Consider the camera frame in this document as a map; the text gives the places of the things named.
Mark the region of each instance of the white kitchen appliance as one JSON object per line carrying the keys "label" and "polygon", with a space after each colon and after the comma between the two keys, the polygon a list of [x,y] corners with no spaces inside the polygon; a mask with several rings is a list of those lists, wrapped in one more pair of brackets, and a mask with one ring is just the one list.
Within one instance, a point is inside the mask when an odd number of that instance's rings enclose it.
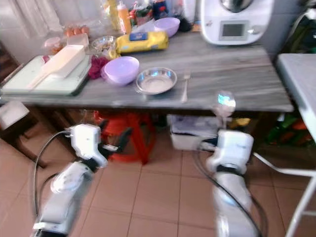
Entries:
{"label": "white kitchen appliance", "polygon": [[203,37],[212,44],[253,43],[266,31],[274,0],[201,0]]}

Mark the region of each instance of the yellow bottle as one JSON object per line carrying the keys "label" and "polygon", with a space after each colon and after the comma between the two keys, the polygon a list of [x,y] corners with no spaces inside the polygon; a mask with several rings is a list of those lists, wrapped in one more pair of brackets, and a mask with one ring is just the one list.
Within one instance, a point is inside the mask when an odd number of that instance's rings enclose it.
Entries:
{"label": "yellow bottle", "polygon": [[124,34],[129,34],[132,31],[132,26],[129,20],[128,9],[122,1],[119,1],[118,5],[118,20],[120,29]]}

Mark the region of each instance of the metal bowl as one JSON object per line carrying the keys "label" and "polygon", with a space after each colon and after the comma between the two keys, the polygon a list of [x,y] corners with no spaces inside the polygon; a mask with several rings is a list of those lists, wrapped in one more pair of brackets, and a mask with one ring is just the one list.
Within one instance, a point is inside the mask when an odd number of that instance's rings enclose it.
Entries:
{"label": "metal bowl", "polygon": [[102,52],[104,50],[109,50],[111,46],[115,46],[116,38],[114,36],[102,36],[100,38],[95,39],[91,46],[98,50],[99,52]]}
{"label": "metal bowl", "polygon": [[170,90],[177,82],[177,75],[168,68],[149,68],[136,79],[136,87],[146,95],[157,95]]}

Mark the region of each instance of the yellow package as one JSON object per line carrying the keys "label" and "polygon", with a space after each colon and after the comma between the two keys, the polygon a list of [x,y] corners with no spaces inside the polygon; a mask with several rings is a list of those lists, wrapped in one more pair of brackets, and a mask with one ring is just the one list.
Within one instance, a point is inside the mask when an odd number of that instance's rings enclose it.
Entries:
{"label": "yellow package", "polygon": [[166,32],[131,33],[117,38],[117,52],[131,53],[166,49],[169,38]]}

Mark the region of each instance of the white cutting board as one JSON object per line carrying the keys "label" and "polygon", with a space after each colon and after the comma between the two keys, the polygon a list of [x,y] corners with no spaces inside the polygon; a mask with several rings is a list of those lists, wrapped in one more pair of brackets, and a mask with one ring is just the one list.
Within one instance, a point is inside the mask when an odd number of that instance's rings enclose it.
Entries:
{"label": "white cutting board", "polygon": [[2,93],[70,95],[84,82],[91,66],[90,56],[86,55],[66,78],[61,79],[49,75],[30,91],[28,85],[40,73],[43,65],[42,56],[33,58],[2,87]]}

